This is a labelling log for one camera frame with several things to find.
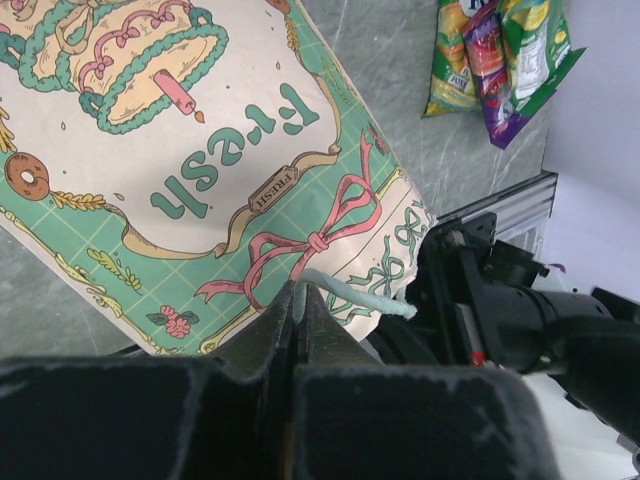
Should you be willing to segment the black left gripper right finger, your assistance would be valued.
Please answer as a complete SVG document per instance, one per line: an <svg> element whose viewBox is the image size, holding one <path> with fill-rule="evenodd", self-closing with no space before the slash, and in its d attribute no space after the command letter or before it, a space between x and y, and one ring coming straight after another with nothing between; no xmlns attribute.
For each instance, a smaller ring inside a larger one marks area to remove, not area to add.
<svg viewBox="0 0 640 480"><path fill-rule="evenodd" d="M300 364L342 369L381 366L381 362L331 316L317 286L296 285L295 320Z"/></svg>

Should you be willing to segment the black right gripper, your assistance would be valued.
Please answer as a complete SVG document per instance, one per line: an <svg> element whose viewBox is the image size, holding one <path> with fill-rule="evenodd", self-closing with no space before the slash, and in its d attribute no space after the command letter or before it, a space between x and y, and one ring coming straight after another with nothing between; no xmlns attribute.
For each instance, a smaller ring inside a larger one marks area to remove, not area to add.
<svg viewBox="0 0 640 480"><path fill-rule="evenodd" d="M548 270L497 239L496 223L485 213L427 233L408 290L418 313L404 343L406 364L546 366L544 308L532 286Z"/></svg>

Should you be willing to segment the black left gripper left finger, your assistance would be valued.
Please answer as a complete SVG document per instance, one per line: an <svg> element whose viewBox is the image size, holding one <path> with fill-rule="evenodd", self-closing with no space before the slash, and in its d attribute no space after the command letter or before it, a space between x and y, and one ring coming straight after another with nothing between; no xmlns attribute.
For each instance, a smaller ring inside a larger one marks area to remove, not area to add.
<svg viewBox="0 0 640 480"><path fill-rule="evenodd" d="M294 291L295 283L287 281L254 321L209 355L209 360L232 382L261 383L279 352L288 351Z"/></svg>

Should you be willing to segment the yellow green Fox's candy bag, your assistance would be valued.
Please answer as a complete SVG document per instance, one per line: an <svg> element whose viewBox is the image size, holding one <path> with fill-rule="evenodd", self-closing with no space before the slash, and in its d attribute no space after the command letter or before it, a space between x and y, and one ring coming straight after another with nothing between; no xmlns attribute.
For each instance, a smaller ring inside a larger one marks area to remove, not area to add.
<svg viewBox="0 0 640 480"><path fill-rule="evenodd" d="M462 35L462 28L480 8L477 1L439 2L429 98L424 117L480 110Z"/></svg>

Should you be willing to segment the green paper gift bag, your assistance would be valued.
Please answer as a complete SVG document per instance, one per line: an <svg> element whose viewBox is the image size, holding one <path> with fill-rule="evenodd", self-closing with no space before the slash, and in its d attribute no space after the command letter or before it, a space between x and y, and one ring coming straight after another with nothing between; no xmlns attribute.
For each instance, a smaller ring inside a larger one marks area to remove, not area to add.
<svg viewBox="0 0 640 480"><path fill-rule="evenodd" d="M1 223L144 350L308 269L391 297L432 217L298 1L5 1Z"/></svg>

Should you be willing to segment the green snack pouch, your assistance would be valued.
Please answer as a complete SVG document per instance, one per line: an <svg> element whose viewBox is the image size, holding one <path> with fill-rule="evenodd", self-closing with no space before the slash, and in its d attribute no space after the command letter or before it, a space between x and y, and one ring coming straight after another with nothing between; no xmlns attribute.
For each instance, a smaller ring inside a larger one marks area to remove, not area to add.
<svg viewBox="0 0 640 480"><path fill-rule="evenodd" d="M511 82L521 116L533 116L584 54L572 47L561 0L502 1L498 15Z"/></svg>

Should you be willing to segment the purple Fox's candy bag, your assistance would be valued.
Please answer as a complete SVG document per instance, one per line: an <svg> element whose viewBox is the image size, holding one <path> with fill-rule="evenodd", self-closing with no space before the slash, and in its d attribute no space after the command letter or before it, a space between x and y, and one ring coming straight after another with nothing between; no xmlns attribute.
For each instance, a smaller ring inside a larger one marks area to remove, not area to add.
<svg viewBox="0 0 640 480"><path fill-rule="evenodd" d="M497 5L487 3L461 32L489 140L504 150L528 119L515 112Z"/></svg>

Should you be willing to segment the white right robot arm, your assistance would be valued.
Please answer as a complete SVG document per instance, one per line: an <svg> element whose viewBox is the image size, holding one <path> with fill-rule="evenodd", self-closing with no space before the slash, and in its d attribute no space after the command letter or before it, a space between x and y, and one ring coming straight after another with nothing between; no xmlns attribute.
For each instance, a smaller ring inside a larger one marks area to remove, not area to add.
<svg viewBox="0 0 640 480"><path fill-rule="evenodd" d="M535 288L550 270L495 237L493 214L432 228L417 255L410 324L440 365L488 361L551 376L580 405L639 441L639 325L592 295Z"/></svg>

